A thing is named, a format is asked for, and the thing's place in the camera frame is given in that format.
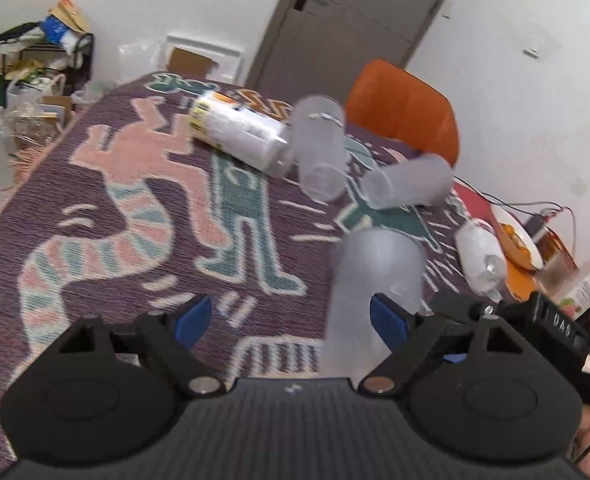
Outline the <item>black shelf with clutter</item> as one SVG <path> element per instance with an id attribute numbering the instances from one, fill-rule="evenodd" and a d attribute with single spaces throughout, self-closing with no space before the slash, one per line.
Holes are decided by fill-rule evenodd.
<path id="1" fill-rule="evenodd" d="M 70 96 L 92 76 L 95 36 L 72 0 L 58 0 L 41 21 L 0 32 L 0 107 L 34 91 Z"/>

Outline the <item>frosted cup near chair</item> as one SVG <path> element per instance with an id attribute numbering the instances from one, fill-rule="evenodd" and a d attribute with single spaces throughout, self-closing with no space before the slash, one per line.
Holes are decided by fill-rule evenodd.
<path id="1" fill-rule="evenodd" d="M 436 154 L 372 170 L 360 180 L 364 200 L 377 210 L 440 204 L 452 186 L 452 168 Z"/>

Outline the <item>cardboard box on floor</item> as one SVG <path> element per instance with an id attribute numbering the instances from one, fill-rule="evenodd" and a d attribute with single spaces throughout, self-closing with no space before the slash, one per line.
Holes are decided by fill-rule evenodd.
<path id="1" fill-rule="evenodd" d="M 74 104 L 65 96 L 65 86 L 64 74 L 10 81 L 0 107 L 0 137 L 7 155 L 48 145 L 66 129 Z"/>

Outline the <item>clear drinking glass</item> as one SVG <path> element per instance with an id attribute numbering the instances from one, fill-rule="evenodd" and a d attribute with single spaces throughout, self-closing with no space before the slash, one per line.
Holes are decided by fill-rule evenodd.
<path id="1" fill-rule="evenodd" d="M 564 252 L 554 252 L 536 275 L 538 289 L 551 295 L 575 273 L 575 270 L 577 265 L 572 256 Z"/>

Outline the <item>white framed panel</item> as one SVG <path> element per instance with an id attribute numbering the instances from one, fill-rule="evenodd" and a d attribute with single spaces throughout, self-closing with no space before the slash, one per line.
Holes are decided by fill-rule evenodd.
<path id="1" fill-rule="evenodd" d="M 244 54 L 218 44 L 170 34 L 166 37 L 164 60 L 171 73 L 237 84 Z"/>

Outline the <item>orange leather chair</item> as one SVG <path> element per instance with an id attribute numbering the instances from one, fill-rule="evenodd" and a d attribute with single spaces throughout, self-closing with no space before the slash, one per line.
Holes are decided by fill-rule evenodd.
<path id="1" fill-rule="evenodd" d="M 421 153 L 458 161 L 460 137 L 450 101 L 429 84 L 378 58 L 353 84 L 345 104 L 350 122 Z"/>

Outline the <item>frosted cup lying middle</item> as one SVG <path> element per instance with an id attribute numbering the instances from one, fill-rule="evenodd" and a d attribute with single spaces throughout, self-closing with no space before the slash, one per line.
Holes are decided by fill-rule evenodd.
<path id="1" fill-rule="evenodd" d="M 301 191 L 332 202 L 346 188 L 346 118 L 342 106 L 314 94 L 297 101 L 290 114 Z"/>

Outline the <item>white bowl with fruit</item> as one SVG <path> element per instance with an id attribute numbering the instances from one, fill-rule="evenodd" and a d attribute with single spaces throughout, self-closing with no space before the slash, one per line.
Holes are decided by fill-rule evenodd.
<path id="1" fill-rule="evenodd" d="M 543 259 L 522 224 L 503 207 L 491 205 L 491 224 L 496 237 L 512 263 L 528 271 L 540 271 Z"/>

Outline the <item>grey door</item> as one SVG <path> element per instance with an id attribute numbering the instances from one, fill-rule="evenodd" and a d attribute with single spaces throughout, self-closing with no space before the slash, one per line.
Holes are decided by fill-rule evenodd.
<path id="1" fill-rule="evenodd" d="M 295 0 L 278 5 L 248 84 L 289 103 L 344 102 L 369 62 L 406 66 L 444 0 Z"/>

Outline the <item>labelled clear plastic jar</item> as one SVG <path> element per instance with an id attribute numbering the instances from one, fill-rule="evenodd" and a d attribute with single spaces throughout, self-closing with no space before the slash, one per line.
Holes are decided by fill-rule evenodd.
<path id="1" fill-rule="evenodd" d="M 283 177 L 292 169 L 289 126 L 220 92 L 196 98 L 188 122 L 198 140 L 270 177 Z"/>

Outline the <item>patterned woven tablecloth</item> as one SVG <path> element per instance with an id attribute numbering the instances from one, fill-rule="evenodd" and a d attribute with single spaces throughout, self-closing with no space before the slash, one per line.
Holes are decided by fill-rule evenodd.
<path id="1" fill-rule="evenodd" d="M 352 125 L 345 194 L 312 200 L 294 174 L 269 178 L 190 138 L 188 108 L 208 89 L 145 76 L 28 162 L 0 208 L 0 400 L 80 316 L 127 322 L 197 294 L 214 305 L 196 356 L 225 380 L 314 376 L 334 248 L 370 226 L 425 248 L 425 299 L 466 289 L 453 237 L 467 219 L 489 218 L 477 193 L 456 186 L 439 206 L 371 208 L 362 174 L 414 151 Z M 0 426 L 0 472 L 12 458 Z"/>

